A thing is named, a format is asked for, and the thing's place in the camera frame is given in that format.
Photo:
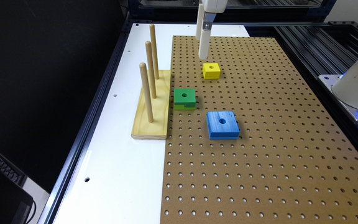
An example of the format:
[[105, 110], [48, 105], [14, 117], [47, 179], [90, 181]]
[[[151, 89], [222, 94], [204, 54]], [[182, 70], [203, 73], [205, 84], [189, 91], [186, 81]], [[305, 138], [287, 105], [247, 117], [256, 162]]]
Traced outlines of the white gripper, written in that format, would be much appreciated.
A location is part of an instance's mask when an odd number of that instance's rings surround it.
[[211, 28], [216, 14], [223, 13], [228, 0], [201, 0], [196, 21], [196, 40], [200, 40], [199, 58], [207, 59]]

